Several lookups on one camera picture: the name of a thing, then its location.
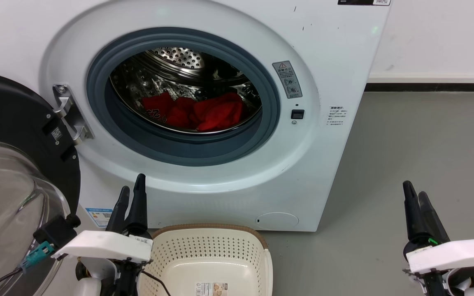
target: gray floor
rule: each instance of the gray floor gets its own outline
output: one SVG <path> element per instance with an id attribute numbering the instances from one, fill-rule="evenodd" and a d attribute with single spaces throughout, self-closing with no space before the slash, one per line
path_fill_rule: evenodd
<path id="1" fill-rule="evenodd" d="M 474 93 L 363 96 L 318 232 L 263 232 L 274 295 L 422 295 L 401 272 L 404 180 L 429 194 L 451 239 L 474 238 Z M 45 295 L 72 290 L 74 264 Z"/>

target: metal hinge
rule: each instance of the metal hinge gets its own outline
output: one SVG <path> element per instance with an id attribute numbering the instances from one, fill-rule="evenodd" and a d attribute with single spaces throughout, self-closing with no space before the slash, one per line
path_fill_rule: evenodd
<path id="1" fill-rule="evenodd" d="M 74 145 L 78 145 L 83 139 L 93 139 L 94 136 L 89 129 L 89 125 L 83 118 L 78 106 L 74 103 L 74 97 L 69 86 L 66 84 L 54 84 L 52 92 L 59 106 L 54 109 L 54 113 L 67 126 Z"/>

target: beige plastic basket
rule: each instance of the beige plastic basket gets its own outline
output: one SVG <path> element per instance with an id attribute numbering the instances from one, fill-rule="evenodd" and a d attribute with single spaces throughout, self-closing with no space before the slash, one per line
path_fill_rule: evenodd
<path id="1" fill-rule="evenodd" d="M 171 296 L 271 296 L 272 257 L 255 230 L 227 224 L 164 227 L 153 235 L 153 262 L 145 271 Z M 146 275 L 140 296 L 166 296 Z"/>

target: red cloth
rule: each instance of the red cloth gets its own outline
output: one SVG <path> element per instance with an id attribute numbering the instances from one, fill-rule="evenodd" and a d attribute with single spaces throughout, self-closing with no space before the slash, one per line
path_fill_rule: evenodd
<path id="1" fill-rule="evenodd" d="M 234 92 L 200 102 L 189 97 L 173 101 L 169 93 L 164 92 L 160 96 L 143 98 L 142 105 L 152 118 L 200 132 L 223 130 L 239 123 L 243 109 L 241 97 Z"/>

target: front-loading washing machine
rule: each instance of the front-loading washing machine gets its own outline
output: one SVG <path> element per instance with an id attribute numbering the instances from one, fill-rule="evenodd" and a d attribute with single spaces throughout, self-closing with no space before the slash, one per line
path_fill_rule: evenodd
<path id="1" fill-rule="evenodd" d="M 389 4 L 0 1 L 0 146 L 100 227 L 144 173 L 151 228 L 315 231 Z"/>

